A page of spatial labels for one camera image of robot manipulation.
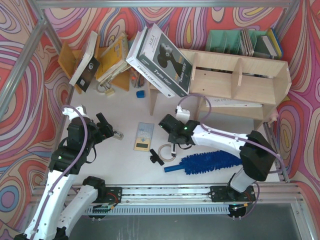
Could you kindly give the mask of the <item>roll of beige tape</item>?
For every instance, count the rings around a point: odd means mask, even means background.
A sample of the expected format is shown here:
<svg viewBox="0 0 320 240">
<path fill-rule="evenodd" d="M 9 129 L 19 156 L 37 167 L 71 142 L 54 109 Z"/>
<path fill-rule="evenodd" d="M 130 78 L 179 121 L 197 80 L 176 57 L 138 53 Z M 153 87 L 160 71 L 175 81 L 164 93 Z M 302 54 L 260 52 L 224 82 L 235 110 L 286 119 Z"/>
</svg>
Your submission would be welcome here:
<svg viewBox="0 0 320 240">
<path fill-rule="evenodd" d="M 171 144 L 163 144 L 158 149 L 158 155 L 164 162 L 172 162 L 176 157 L 171 156 Z"/>
</svg>

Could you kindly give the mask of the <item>blue microfibre duster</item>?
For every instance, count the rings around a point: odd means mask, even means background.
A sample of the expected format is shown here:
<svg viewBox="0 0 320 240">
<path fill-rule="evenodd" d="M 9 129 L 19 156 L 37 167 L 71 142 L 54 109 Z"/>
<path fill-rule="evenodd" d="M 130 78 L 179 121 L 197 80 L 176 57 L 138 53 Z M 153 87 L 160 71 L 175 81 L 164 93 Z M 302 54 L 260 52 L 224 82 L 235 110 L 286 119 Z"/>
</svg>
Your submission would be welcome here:
<svg viewBox="0 0 320 240">
<path fill-rule="evenodd" d="M 187 175 L 197 175 L 240 165 L 242 165 L 240 158 L 219 150 L 188 155 L 182 158 L 179 164 L 165 167 L 164 172 L 184 170 Z"/>
</svg>

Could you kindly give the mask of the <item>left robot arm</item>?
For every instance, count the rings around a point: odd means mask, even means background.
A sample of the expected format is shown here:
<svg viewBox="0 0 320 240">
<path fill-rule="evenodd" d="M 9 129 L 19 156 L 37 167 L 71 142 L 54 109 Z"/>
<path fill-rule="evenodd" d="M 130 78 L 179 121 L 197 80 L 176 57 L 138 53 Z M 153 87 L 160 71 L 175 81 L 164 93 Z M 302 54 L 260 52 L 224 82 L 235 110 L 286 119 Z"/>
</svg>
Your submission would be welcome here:
<svg viewBox="0 0 320 240">
<path fill-rule="evenodd" d="M 67 240 L 92 203 L 103 203 L 109 197 L 103 179 L 88 176 L 73 200 L 64 207 L 65 200 L 87 156 L 95 145 L 114 135 L 113 127 L 102 113 L 94 123 L 84 113 L 68 113 L 71 120 L 68 136 L 51 155 L 47 182 L 34 217 L 16 240 Z"/>
</svg>

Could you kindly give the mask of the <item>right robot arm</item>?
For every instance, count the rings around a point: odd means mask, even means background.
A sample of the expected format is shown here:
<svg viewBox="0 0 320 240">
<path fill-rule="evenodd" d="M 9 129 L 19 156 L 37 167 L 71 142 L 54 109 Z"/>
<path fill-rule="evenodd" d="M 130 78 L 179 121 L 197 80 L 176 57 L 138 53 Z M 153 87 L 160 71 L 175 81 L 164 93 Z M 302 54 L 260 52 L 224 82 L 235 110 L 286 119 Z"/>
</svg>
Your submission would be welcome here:
<svg viewBox="0 0 320 240">
<path fill-rule="evenodd" d="M 232 133 L 195 120 L 183 123 L 171 114 L 158 125 L 168 133 L 168 142 L 172 144 L 212 147 L 241 160 L 241 169 L 230 178 L 225 190 L 232 201 L 253 183 L 264 182 L 278 157 L 263 135 L 255 130 L 249 134 Z"/>
</svg>

